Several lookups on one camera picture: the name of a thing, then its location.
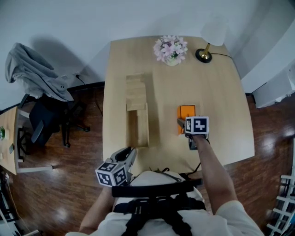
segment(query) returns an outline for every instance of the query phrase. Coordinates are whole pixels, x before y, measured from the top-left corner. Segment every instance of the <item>strap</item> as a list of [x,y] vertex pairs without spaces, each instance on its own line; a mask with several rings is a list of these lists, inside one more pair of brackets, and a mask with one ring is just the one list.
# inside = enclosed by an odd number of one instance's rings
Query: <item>strap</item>
[[[131,219],[126,224],[127,229],[122,236],[137,236],[138,231],[143,228],[144,224],[149,219],[153,218],[162,218],[167,224],[170,224],[174,232],[180,236],[192,236],[190,225],[183,222],[183,218],[177,210],[180,208],[187,209],[191,206],[193,207],[190,201],[193,203],[200,202],[196,200],[194,202],[193,200],[195,199],[188,198],[186,194],[179,194],[175,199],[171,197],[137,199],[129,203],[116,205],[114,212],[132,213]],[[197,204],[194,205],[194,207],[199,209],[203,204]]]
[[113,186],[112,196],[135,198],[168,197],[179,193],[191,192],[196,185],[202,185],[202,179],[151,186]]
[[131,216],[131,219],[127,222],[126,231],[122,236],[137,236],[137,232],[141,230],[144,224],[148,221],[147,215],[135,215]]
[[[149,199],[137,199],[129,203],[117,204],[114,212],[123,214],[148,214],[151,218],[160,218],[158,207],[165,204],[166,198],[157,198],[152,203]],[[197,201],[195,198],[189,198],[186,195],[178,195],[175,199],[171,199],[171,205],[175,206],[176,211],[180,210],[205,210],[205,204]]]

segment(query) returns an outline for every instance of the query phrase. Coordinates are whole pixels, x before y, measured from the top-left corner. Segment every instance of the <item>wooden table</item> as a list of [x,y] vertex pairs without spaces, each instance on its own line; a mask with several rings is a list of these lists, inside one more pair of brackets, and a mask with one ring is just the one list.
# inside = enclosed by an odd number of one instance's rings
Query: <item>wooden table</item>
[[[34,168],[19,168],[18,166],[18,121],[19,115],[29,118],[29,114],[17,107],[14,107],[7,112],[0,115],[0,127],[3,126],[5,130],[9,130],[9,139],[3,139],[0,141],[0,153],[3,155],[3,159],[0,160],[0,165],[10,171],[12,174],[24,173],[24,172],[36,172],[36,171],[48,171],[52,170],[52,166],[34,167]],[[9,152],[9,147],[14,145],[12,153]]]
[[[179,65],[169,67],[156,60],[153,46],[158,37],[111,42],[103,111],[103,157],[126,146],[126,76],[147,74],[149,148],[138,149],[131,172],[169,167],[177,173],[190,172],[199,163],[197,151],[177,135],[177,107],[196,105],[196,114],[209,117],[209,140],[219,161],[237,162],[254,156],[250,112],[232,59],[213,55],[204,64],[195,58],[206,42],[184,37],[188,54]],[[210,47],[211,53],[228,54],[226,48]]]

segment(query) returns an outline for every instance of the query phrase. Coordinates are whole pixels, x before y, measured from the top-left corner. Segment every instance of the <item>table lamp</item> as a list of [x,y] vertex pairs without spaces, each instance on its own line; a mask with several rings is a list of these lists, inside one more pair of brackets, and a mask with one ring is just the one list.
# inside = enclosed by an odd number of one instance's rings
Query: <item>table lamp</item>
[[204,63],[209,63],[212,60],[212,55],[209,53],[210,45],[221,46],[224,43],[226,34],[226,20],[224,17],[213,17],[206,22],[201,30],[201,37],[208,42],[205,49],[198,49],[195,52],[196,58]]

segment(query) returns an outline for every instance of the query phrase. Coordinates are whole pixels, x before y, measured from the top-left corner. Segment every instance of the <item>white shirt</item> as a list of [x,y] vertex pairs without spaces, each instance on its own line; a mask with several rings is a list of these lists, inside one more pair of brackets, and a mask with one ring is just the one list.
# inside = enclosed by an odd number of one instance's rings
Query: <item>white shirt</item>
[[[181,178],[173,172],[166,172],[170,175]],[[132,183],[132,186],[147,186],[174,183],[175,180],[166,175],[146,171],[139,175]],[[187,193],[188,197],[201,200],[202,196],[197,189]],[[118,198],[116,204],[129,202],[133,198]],[[216,212],[211,215],[205,210],[181,210],[178,213],[183,217],[183,221],[191,227],[194,236],[262,236],[257,224],[247,215],[243,205],[238,201],[229,201],[223,204]],[[106,216],[98,227],[98,230],[91,236],[121,236],[126,230],[126,224],[130,220],[131,214],[111,212]],[[82,233],[68,233],[66,236],[84,236]],[[143,228],[138,231],[138,236],[177,236],[171,225],[163,219],[152,219],[145,223]]]

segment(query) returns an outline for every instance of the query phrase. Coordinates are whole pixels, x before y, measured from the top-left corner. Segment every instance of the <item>white cabinet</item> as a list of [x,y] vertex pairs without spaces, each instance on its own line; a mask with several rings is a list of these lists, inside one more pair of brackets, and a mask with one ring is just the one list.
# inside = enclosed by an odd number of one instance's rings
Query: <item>white cabinet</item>
[[295,92],[295,65],[284,69],[253,92],[256,107],[271,106]]

